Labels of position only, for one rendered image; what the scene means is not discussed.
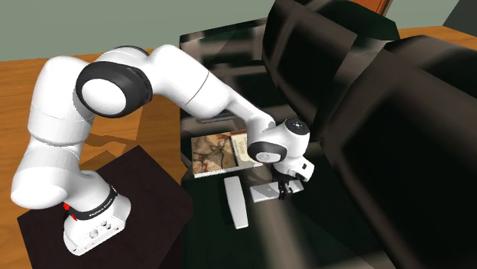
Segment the dark robot stand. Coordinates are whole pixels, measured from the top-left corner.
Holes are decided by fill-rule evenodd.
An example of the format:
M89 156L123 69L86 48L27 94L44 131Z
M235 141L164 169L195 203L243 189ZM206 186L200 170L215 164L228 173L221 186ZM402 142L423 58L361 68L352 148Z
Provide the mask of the dark robot stand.
M18 224L32 268L181 269L180 231L193 216L188 193L139 146L97 171L131 200L125 229L76 256L63 243L63 207L30 210Z

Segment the brown illustrated book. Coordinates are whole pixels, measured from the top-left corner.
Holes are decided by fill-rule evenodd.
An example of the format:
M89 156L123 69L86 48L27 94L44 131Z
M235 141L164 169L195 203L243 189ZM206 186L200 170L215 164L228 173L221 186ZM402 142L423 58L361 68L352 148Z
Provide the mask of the brown illustrated book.
M191 138L191 151L195 178L262 165L248 156L246 130Z

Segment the brown wooden door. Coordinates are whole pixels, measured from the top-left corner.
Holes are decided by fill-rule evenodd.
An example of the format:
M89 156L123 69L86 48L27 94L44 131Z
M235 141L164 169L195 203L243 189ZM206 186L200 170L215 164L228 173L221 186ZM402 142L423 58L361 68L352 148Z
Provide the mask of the brown wooden door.
M357 3L377 14L385 16L393 0L349 0Z

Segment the dark leather sofa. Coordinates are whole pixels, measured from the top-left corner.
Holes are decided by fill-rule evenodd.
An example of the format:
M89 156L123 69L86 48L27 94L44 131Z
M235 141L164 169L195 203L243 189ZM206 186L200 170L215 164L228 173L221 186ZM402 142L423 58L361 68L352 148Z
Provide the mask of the dark leather sofa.
M184 269L477 269L477 50L400 38L349 0L275 0L180 47L278 122L314 164L233 228L221 176L184 178Z

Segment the white remote control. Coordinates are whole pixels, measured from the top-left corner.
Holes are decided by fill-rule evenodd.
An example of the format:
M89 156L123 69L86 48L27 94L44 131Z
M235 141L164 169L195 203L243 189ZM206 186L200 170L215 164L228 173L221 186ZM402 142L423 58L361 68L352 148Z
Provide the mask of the white remote control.
M238 176L224 179L227 202L236 229L248 227L248 215L241 181Z

